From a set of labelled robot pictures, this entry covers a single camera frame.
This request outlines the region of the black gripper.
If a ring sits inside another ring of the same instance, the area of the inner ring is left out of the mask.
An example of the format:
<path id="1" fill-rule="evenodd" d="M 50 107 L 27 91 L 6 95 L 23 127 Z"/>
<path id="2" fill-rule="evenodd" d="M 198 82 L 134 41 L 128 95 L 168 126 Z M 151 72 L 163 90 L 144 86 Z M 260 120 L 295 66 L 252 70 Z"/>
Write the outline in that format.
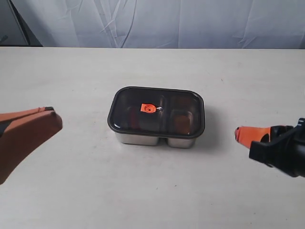
<path id="1" fill-rule="evenodd" d="M 271 127 L 240 126 L 234 135 L 239 144 L 250 148 L 250 159 L 291 177 L 305 176 L 304 118 L 299 118 L 295 127 L 273 126 L 272 131 Z"/>

